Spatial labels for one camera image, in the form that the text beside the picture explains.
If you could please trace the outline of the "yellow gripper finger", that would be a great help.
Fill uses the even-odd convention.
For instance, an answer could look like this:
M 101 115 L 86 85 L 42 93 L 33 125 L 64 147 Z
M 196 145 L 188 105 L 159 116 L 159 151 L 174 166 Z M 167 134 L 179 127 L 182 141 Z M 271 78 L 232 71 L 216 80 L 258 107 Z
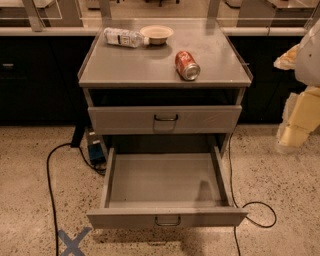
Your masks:
M 319 126 L 320 88 L 308 86 L 300 94 L 291 93 L 278 128 L 278 145 L 282 148 L 299 148 Z
M 294 70 L 298 45 L 291 47 L 288 51 L 278 57 L 274 62 L 274 67 L 281 70 Z

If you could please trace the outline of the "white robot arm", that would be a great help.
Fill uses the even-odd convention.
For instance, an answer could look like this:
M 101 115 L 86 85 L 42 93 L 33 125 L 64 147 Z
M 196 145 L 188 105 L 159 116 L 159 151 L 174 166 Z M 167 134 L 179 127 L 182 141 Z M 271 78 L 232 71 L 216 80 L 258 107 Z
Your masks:
M 277 147 L 282 152 L 299 148 L 320 126 L 320 20 L 302 38 L 274 62 L 281 70 L 292 69 L 297 81 L 306 85 L 300 93 L 291 93 L 277 132 Z

